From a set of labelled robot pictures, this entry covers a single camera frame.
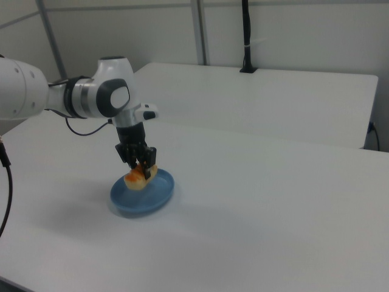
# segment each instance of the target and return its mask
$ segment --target black cable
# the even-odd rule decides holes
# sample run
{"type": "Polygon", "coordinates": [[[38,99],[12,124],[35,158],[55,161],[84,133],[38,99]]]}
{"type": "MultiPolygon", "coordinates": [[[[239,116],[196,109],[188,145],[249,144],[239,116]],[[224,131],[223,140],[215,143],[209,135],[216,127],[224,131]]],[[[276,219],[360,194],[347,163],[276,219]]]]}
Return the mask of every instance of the black cable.
{"type": "Polygon", "coordinates": [[[13,193],[13,184],[12,184],[12,174],[11,174],[11,168],[8,166],[5,167],[7,169],[8,174],[8,185],[9,185],[9,191],[8,191],[8,203],[7,208],[5,210],[4,219],[2,220],[1,227],[0,227],[0,237],[2,235],[2,232],[5,229],[5,225],[7,224],[8,217],[10,215],[11,211],[11,204],[12,204],[12,193],[13,193]]]}
{"type": "Polygon", "coordinates": [[[377,138],[377,151],[380,151],[380,149],[379,149],[379,138],[378,138],[377,129],[376,129],[376,127],[374,127],[372,130],[374,130],[374,132],[376,134],[376,138],[377,138]]]}
{"type": "Polygon", "coordinates": [[[66,125],[67,125],[67,127],[69,128],[69,130],[71,130],[71,132],[73,132],[74,134],[79,135],[79,136],[90,136],[90,135],[92,135],[92,134],[94,134],[94,133],[100,131],[102,128],[104,128],[104,127],[107,126],[108,124],[112,124],[112,120],[109,119],[108,122],[106,122],[105,124],[101,125],[99,128],[97,128],[97,129],[94,130],[93,132],[86,133],[86,134],[81,134],[81,133],[78,133],[78,132],[76,132],[76,131],[74,131],[74,130],[72,129],[72,127],[69,125],[69,121],[68,121],[68,118],[67,118],[67,117],[65,118],[65,120],[66,120],[66,125]]]}
{"type": "Polygon", "coordinates": [[[0,237],[2,235],[2,232],[4,231],[5,225],[7,224],[8,216],[10,215],[11,211],[11,204],[12,204],[12,192],[13,192],[13,186],[12,186],[12,174],[11,174],[11,162],[8,158],[7,152],[5,151],[4,144],[2,142],[1,136],[0,136],[0,161],[3,167],[7,169],[8,174],[8,184],[9,184],[9,191],[8,191],[8,203],[7,208],[5,210],[5,215],[1,223],[0,227],[0,237]]]}

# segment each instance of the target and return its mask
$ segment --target food item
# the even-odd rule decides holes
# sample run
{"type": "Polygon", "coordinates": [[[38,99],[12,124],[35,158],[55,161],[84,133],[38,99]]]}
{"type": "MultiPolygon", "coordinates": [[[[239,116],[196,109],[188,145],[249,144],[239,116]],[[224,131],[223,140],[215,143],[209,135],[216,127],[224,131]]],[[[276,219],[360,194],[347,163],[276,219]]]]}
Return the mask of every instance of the food item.
{"type": "Polygon", "coordinates": [[[136,168],[131,169],[129,174],[124,177],[124,182],[126,183],[127,188],[130,190],[142,190],[157,174],[157,166],[154,164],[150,168],[151,176],[148,179],[145,179],[145,176],[142,172],[142,167],[140,164],[136,168]]]}

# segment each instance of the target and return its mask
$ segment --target white robotic arm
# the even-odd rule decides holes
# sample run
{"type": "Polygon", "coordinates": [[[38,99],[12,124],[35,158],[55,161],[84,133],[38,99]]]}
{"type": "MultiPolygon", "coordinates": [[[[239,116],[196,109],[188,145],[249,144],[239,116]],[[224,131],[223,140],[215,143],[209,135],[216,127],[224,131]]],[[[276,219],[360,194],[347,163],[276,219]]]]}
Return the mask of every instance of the white robotic arm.
{"type": "Polygon", "coordinates": [[[112,118],[121,159],[131,168],[139,161],[145,178],[150,177],[156,149],[147,147],[142,121],[157,117],[158,110],[139,102],[133,69],[126,58],[100,59],[91,78],[47,84],[38,68],[0,57],[0,119],[26,119],[44,109],[68,118],[112,118]]]}

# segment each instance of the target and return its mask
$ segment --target cable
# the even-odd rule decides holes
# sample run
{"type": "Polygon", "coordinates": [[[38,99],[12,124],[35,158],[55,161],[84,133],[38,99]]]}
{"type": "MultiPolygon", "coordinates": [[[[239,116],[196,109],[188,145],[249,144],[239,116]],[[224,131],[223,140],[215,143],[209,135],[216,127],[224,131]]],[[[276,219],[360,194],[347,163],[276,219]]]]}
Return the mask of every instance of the cable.
{"type": "Polygon", "coordinates": [[[101,125],[99,128],[97,128],[96,130],[94,130],[93,132],[86,133],[86,134],[81,134],[81,133],[78,133],[78,132],[76,132],[76,131],[74,131],[74,130],[72,129],[72,127],[69,125],[69,121],[68,121],[68,118],[67,118],[67,117],[65,118],[65,120],[66,120],[66,125],[67,125],[67,127],[69,128],[69,130],[71,130],[71,132],[73,132],[74,134],[79,135],[79,136],[90,136],[90,135],[92,135],[92,134],[94,134],[94,133],[100,131],[102,128],[104,128],[104,127],[107,126],[108,124],[112,124],[112,120],[109,119],[108,122],[104,123],[104,124],[101,125]]]}
{"type": "Polygon", "coordinates": [[[369,126],[367,128],[367,133],[369,134],[371,131],[374,131],[374,133],[376,134],[377,151],[380,151],[378,132],[377,132],[377,128],[376,128],[376,123],[374,123],[374,122],[369,122],[369,126]]]}
{"type": "Polygon", "coordinates": [[[5,167],[7,169],[8,174],[8,185],[9,185],[9,191],[8,191],[8,203],[7,208],[5,210],[4,219],[2,220],[1,227],[0,227],[0,237],[2,235],[2,232],[5,229],[5,225],[7,224],[8,217],[10,215],[11,211],[11,204],[12,204],[12,193],[13,193],[13,184],[12,184],[12,174],[11,174],[11,168],[9,166],[5,167]]]}
{"type": "Polygon", "coordinates": [[[12,183],[12,174],[11,174],[11,162],[7,156],[7,152],[5,151],[4,144],[2,142],[1,136],[0,136],[0,160],[2,163],[2,166],[7,169],[8,174],[8,185],[9,185],[9,192],[8,192],[8,203],[7,208],[5,210],[5,215],[1,223],[0,227],[0,237],[5,229],[5,225],[7,224],[8,217],[10,215],[11,211],[11,204],[12,204],[12,193],[13,193],[13,183],[12,183]]]}
{"type": "Polygon", "coordinates": [[[378,133],[377,133],[376,127],[374,127],[373,130],[374,130],[374,132],[376,134],[376,138],[377,138],[377,151],[380,151],[380,149],[379,149],[379,138],[378,138],[378,133]]]}

